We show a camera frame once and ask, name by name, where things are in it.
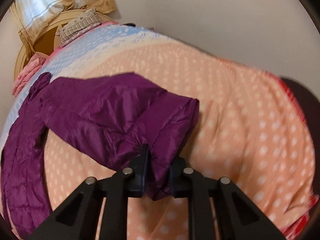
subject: peach polka dot blanket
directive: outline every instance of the peach polka dot blanket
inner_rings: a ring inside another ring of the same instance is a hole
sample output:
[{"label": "peach polka dot blanket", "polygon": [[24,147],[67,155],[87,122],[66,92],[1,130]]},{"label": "peach polka dot blanket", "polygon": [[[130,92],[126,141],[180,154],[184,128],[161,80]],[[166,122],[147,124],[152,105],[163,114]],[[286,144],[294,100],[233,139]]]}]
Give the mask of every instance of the peach polka dot blanket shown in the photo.
[{"label": "peach polka dot blanket", "polygon": [[[199,122],[181,153],[191,167],[209,178],[230,177],[279,229],[308,211],[313,143],[303,113],[279,78],[146,29],[97,27],[51,57],[23,88],[6,121],[0,150],[30,86],[44,72],[53,79],[136,72],[170,92],[198,98]],[[88,176],[103,179],[114,173],[52,131],[44,149],[53,209]],[[187,239],[187,220],[186,200],[129,199],[128,239]]]}]

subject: plaid pillow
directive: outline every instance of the plaid pillow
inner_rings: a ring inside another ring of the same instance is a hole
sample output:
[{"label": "plaid pillow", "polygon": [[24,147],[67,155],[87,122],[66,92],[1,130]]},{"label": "plaid pillow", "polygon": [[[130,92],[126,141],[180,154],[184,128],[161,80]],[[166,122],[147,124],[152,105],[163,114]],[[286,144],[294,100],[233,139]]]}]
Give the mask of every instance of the plaid pillow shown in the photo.
[{"label": "plaid pillow", "polygon": [[60,30],[56,32],[57,36],[60,36],[60,46],[63,47],[65,42],[76,35],[79,31],[91,26],[97,25],[101,23],[101,19],[96,13],[95,8],[91,8],[84,13],[82,13],[79,17],[74,18],[67,25],[63,26]]},{"label": "plaid pillow", "polygon": [[83,30],[81,31],[78,31],[75,35],[73,35],[72,37],[70,37],[69,39],[67,39],[65,41],[65,43],[61,44],[60,47],[64,47],[64,46],[67,46],[69,43],[71,43],[72,41],[74,41],[75,39],[79,38],[80,36],[82,36],[83,34],[87,33],[88,31],[94,29],[95,27],[99,26],[100,23],[96,23],[96,24],[92,24],[86,28],[84,28]]}]

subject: floral curtain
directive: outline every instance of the floral curtain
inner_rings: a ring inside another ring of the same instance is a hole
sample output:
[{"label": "floral curtain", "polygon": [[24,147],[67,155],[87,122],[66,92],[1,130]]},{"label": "floral curtain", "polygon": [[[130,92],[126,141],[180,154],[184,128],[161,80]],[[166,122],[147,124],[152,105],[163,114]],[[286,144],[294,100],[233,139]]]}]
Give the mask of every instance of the floral curtain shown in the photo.
[{"label": "floral curtain", "polygon": [[23,42],[27,61],[33,56],[33,45],[40,33],[61,12],[70,9],[96,8],[98,12],[116,10],[114,0],[15,0],[10,11],[16,19],[19,35]]}]

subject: puffer jacket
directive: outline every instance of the puffer jacket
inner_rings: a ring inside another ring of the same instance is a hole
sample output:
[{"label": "puffer jacket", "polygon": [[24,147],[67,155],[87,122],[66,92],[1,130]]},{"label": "puffer jacket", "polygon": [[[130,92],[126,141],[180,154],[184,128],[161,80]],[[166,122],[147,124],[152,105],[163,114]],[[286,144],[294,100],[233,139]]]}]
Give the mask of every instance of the puffer jacket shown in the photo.
[{"label": "puffer jacket", "polygon": [[197,99],[178,96],[134,73],[94,79],[42,74],[12,125],[1,159],[1,191],[19,235],[27,238],[50,215],[44,180],[43,135],[61,139],[101,165],[121,170],[147,143],[151,171],[147,194],[168,192],[168,169],[193,131]]}]

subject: pink blanket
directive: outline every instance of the pink blanket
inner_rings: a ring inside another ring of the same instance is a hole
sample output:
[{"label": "pink blanket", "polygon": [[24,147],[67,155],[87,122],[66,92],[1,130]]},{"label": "pink blanket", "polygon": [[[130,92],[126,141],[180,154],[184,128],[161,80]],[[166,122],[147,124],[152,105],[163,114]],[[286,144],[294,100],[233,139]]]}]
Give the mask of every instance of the pink blanket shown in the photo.
[{"label": "pink blanket", "polygon": [[23,68],[23,70],[19,73],[17,79],[13,83],[12,95],[17,97],[20,91],[24,88],[24,86],[28,83],[30,78],[40,69],[42,68],[45,62],[45,58],[40,54],[35,53],[29,63]]}]

